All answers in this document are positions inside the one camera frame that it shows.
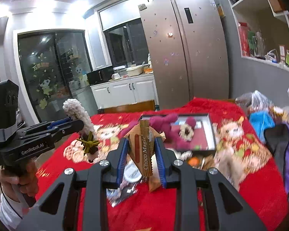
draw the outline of roller blind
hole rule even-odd
[[[99,12],[103,30],[140,18],[138,5],[148,0],[125,0]]]

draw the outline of choco magic wrapper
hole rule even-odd
[[[152,175],[151,157],[154,154],[154,138],[160,136],[148,120],[140,120],[126,135],[129,140],[129,155],[138,167],[142,176]]]

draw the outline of black cable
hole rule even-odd
[[[17,212],[15,211],[15,209],[12,207],[12,205],[9,203],[8,199],[6,198],[6,196],[5,196],[5,194],[4,194],[3,190],[2,190],[2,184],[1,184],[1,182],[0,182],[0,189],[1,189],[1,193],[3,194],[4,199],[6,200],[6,202],[7,202],[8,205],[10,206],[10,208],[19,216],[19,218],[22,219],[22,217],[19,215],[19,213],[17,213]]]

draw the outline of white cabinet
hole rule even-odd
[[[109,84],[101,84],[91,87],[98,108],[109,108],[113,106]]]
[[[135,103],[130,79],[110,83],[113,107]]]
[[[132,79],[131,82],[136,102],[154,100],[155,104],[158,105],[155,82],[152,77],[136,78]]]
[[[153,75],[111,81],[91,87],[97,107],[109,108],[154,100],[158,105]]]

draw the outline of microwave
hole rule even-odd
[[[90,85],[108,82],[111,79],[111,75],[114,73],[115,72],[113,71],[113,66],[95,70],[93,72],[87,73],[88,82]]]

